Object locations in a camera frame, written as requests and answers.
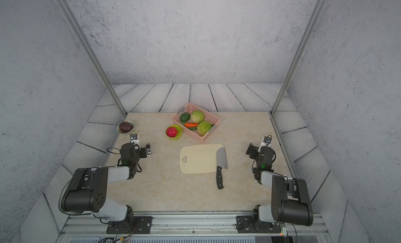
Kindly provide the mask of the cleaver knife black handle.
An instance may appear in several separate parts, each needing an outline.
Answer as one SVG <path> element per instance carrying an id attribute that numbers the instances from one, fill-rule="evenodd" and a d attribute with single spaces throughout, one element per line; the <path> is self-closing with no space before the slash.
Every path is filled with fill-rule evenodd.
<path id="1" fill-rule="evenodd" d="M 225 147 L 217 150 L 216 153 L 216 184 L 219 190 L 223 189 L 222 170 L 228 169 L 227 154 Z"/>

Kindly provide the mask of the cream plastic cutting board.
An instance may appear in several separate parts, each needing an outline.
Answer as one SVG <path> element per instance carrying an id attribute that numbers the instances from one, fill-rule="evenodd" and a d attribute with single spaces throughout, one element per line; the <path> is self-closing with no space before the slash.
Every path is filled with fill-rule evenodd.
<path id="1" fill-rule="evenodd" d="M 224 152 L 221 144 L 186 146 L 181 149 L 179 165 L 183 174 L 205 174 L 216 172 L 217 155 Z"/>

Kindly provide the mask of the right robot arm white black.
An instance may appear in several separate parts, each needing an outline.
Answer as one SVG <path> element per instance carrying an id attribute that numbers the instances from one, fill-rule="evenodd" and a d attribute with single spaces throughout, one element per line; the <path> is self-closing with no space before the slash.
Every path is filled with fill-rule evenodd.
<path id="1" fill-rule="evenodd" d="M 246 155 L 256 163 L 252 168 L 255 180 L 271 188 L 270 205 L 257 205 L 253 209 L 253 223 L 311 226 L 314 216 L 306 181 L 276 173 L 272 169 L 276 153 L 268 145 L 257 147 L 250 144 Z"/>

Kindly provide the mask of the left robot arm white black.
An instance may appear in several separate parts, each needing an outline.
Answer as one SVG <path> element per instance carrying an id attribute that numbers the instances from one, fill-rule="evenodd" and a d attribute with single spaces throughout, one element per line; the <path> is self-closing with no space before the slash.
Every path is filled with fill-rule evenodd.
<path id="1" fill-rule="evenodd" d="M 142 171 L 139 161 L 151 156 L 151 146 L 123 144 L 118 164 L 112 167 L 79 168 L 59 198 L 59 210 L 68 215 L 92 214 L 108 223 L 130 220 L 132 209 L 107 197 L 108 184 L 133 179 Z"/>

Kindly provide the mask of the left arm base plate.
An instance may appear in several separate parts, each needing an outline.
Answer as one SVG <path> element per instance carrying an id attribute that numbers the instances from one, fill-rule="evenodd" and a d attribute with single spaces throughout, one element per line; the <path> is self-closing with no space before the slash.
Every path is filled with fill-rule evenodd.
<path id="1" fill-rule="evenodd" d="M 121 222 L 110 222 L 106 234 L 149 234 L 152 219 L 152 216 L 134 216 Z"/>

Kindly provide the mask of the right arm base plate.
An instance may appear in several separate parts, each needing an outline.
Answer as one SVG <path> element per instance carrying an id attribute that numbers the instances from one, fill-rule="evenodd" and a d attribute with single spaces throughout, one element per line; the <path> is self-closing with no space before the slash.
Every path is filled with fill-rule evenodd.
<path id="1" fill-rule="evenodd" d="M 236 217 L 236 230 L 238 233 L 281 234 L 282 228 L 277 223 L 262 222 L 248 216 Z"/>

